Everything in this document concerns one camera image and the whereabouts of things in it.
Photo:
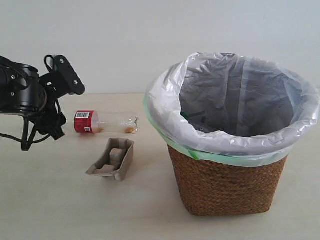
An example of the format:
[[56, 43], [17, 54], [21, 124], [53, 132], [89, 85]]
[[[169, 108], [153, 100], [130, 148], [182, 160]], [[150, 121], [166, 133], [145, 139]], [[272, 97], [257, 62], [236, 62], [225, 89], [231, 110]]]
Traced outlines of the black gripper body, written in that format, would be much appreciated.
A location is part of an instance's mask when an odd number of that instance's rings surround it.
[[49, 137], [54, 140], [62, 138], [65, 135], [62, 126], [67, 120], [62, 113], [55, 87], [43, 86], [38, 82], [32, 83], [30, 87], [39, 111], [29, 117], [29, 121], [33, 123], [29, 139], [33, 140], [36, 133], [44, 135], [43, 140]]

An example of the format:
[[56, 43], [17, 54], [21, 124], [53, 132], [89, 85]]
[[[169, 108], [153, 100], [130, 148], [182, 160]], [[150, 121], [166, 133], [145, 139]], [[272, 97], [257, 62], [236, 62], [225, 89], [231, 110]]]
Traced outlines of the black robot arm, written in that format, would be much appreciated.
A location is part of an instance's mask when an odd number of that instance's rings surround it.
[[63, 137], [66, 118], [58, 98], [53, 81], [39, 76], [35, 67], [0, 57], [0, 113], [23, 119], [21, 138], [4, 133], [1, 137], [32, 144]]

